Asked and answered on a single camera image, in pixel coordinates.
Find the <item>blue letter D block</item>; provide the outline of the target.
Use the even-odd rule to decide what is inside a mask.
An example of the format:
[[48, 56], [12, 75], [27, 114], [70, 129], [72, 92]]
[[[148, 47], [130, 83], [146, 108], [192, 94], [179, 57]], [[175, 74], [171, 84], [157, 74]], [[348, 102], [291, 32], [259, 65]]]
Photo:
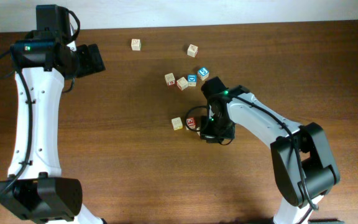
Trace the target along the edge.
[[187, 76], [187, 80], [188, 80], [188, 86], [196, 86], [197, 84], [197, 76], [194, 74], [189, 74]]

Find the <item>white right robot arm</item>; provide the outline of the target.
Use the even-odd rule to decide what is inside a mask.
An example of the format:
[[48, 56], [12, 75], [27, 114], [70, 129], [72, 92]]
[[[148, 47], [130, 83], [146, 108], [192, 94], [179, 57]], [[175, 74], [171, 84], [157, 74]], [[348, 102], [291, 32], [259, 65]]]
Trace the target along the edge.
[[246, 87], [229, 89], [218, 77], [206, 81], [201, 91], [207, 99], [201, 139], [231, 142], [239, 125], [270, 149], [275, 183], [283, 198], [269, 222], [310, 223], [318, 203], [341, 179], [323, 128], [286, 119], [263, 105]]

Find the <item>wooden block cluster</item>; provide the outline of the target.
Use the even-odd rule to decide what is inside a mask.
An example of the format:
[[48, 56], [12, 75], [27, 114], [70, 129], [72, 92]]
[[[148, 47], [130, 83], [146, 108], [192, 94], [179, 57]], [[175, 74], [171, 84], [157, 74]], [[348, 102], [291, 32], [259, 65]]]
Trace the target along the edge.
[[176, 83], [175, 76], [173, 73], [168, 73], [168, 74], [164, 75], [164, 78], [165, 78], [165, 82], [166, 82], [167, 86], [171, 86]]
[[201, 134], [200, 134], [200, 127], [197, 127], [197, 129], [196, 129], [196, 130], [197, 130], [197, 132], [196, 132], [196, 133], [198, 134], [198, 136], [201, 136]]
[[173, 119], [171, 120], [171, 122], [172, 122], [173, 129], [174, 129], [175, 131], [183, 128], [183, 123], [182, 123], [180, 117], [173, 118]]

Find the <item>wooden block far right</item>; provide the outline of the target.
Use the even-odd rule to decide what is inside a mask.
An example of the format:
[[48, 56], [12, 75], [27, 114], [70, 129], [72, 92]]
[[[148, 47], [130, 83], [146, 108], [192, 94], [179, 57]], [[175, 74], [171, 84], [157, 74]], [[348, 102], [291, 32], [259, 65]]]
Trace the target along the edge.
[[196, 57], [198, 53], [198, 46], [190, 44], [187, 49], [187, 55], [190, 57]]

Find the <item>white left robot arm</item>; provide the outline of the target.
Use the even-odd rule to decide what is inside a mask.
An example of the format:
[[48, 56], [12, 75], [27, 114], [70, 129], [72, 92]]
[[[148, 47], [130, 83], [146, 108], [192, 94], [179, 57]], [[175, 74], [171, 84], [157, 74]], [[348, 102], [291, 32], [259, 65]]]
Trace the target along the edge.
[[0, 205], [34, 223], [102, 223], [83, 204], [79, 180], [62, 177], [58, 111], [66, 81], [105, 69], [98, 46], [76, 45], [80, 21], [55, 4], [36, 7], [35, 30], [10, 46], [18, 93], [16, 143]]

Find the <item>red letter block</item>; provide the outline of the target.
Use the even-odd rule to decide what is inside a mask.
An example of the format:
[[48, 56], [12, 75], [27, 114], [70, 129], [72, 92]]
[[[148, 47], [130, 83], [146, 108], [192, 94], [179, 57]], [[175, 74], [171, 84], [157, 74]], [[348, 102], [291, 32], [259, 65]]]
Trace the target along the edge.
[[196, 121], [194, 117], [186, 119], [186, 129], [196, 129]]

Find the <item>wooden block far left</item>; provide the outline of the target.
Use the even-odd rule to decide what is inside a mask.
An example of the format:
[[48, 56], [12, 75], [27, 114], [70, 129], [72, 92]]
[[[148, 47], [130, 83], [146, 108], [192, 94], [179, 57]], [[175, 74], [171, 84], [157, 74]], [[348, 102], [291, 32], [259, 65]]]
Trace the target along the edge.
[[141, 51], [141, 40], [140, 39], [132, 39], [131, 40], [131, 49], [133, 51]]

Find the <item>wooden block beside blue D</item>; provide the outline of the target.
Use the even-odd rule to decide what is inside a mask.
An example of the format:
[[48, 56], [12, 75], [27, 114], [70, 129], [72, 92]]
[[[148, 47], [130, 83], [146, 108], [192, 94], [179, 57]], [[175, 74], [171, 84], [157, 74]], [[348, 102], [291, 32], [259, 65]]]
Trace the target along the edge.
[[183, 91], [184, 89], [188, 88], [188, 81], [185, 77], [181, 77], [177, 80], [177, 87]]

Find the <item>wooden block cluster bottom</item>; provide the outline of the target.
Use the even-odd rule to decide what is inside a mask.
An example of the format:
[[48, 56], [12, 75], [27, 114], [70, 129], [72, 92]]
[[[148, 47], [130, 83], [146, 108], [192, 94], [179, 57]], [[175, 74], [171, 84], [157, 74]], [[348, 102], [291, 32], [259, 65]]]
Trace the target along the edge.
[[197, 127], [197, 129], [196, 129], [196, 130], [197, 130], [197, 132], [196, 132], [196, 133], [198, 134], [198, 136], [201, 136], [201, 134], [200, 134], [200, 127]]

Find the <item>blue number five block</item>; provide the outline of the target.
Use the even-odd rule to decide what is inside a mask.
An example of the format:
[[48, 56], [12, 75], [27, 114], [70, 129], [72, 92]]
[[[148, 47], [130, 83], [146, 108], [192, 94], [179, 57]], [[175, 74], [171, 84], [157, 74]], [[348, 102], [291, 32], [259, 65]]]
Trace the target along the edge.
[[204, 81], [209, 77], [209, 70], [205, 67], [201, 67], [197, 72], [198, 77], [200, 80]]

